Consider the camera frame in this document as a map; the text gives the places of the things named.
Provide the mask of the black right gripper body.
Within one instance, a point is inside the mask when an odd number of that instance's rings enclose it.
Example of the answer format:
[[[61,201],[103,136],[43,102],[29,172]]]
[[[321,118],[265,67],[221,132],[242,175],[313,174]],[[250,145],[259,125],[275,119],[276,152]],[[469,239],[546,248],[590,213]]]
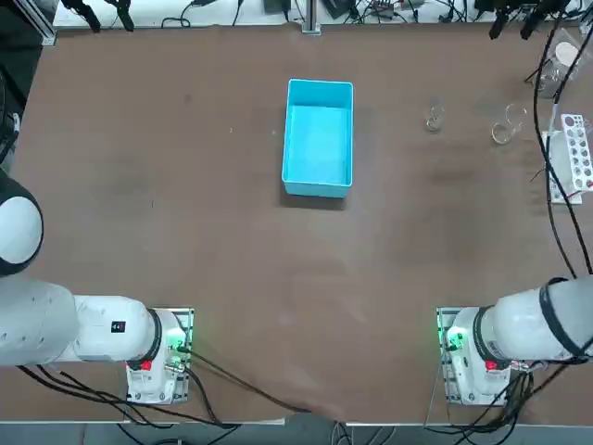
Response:
[[[502,9],[513,11],[515,9],[534,9],[539,12],[557,12],[563,10],[562,0],[506,0],[502,2]]]

